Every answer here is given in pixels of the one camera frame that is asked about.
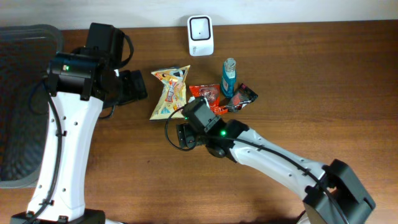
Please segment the yellow snack bag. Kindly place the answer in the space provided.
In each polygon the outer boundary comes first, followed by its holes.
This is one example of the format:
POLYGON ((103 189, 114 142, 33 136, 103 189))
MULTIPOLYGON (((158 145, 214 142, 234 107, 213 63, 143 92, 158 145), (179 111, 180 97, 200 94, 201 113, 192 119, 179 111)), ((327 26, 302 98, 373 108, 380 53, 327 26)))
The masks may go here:
POLYGON ((163 90, 150 120, 168 119, 187 103, 186 78, 190 66, 164 68, 151 72, 162 84, 163 90))

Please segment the black red snack packet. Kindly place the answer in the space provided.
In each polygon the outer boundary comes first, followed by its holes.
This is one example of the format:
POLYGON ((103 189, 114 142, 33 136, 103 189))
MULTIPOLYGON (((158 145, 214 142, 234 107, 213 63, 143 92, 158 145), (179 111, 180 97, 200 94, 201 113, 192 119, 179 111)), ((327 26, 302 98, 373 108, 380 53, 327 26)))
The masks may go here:
POLYGON ((258 97, 258 94, 250 89, 245 84, 240 84, 238 89, 234 92, 233 97, 230 99, 225 108, 229 112, 238 112, 246 105, 253 103, 258 97))

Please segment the blue mouthwash bottle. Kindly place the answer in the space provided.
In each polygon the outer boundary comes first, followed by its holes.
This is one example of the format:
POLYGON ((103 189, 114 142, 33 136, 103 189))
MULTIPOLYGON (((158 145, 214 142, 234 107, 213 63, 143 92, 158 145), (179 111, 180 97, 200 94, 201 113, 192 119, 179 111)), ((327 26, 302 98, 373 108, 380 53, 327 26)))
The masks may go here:
POLYGON ((223 74, 221 79, 221 91, 226 98, 231 98, 234 93, 236 83, 236 61, 227 58, 223 63, 223 74))

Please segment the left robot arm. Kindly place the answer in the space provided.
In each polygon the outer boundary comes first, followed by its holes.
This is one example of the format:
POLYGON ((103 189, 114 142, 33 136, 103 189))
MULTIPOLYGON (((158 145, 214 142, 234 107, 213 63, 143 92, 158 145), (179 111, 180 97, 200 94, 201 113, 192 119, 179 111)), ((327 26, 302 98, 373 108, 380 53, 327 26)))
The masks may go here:
POLYGON ((131 39, 109 24, 92 23, 86 44, 58 53, 43 80, 49 105, 44 156, 27 210, 12 223, 106 223, 85 205, 85 174, 93 131, 104 109, 147 98, 138 70, 126 69, 131 39))

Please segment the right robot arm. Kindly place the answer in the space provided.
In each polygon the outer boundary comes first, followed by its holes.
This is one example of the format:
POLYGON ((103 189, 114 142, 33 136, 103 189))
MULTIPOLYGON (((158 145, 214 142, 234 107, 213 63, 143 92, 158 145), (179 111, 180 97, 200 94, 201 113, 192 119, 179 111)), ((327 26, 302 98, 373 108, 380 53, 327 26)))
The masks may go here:
POLYGON ((252 167, 287 187, 305 207, 299 223, 362 224, 376 208, 352 168, 341 160, 326 165, 289 152, 240 121, 223 121, 202 96, 181 112, 186 120, 177 126, 182 150, 204 145, 212 156, 252 167))

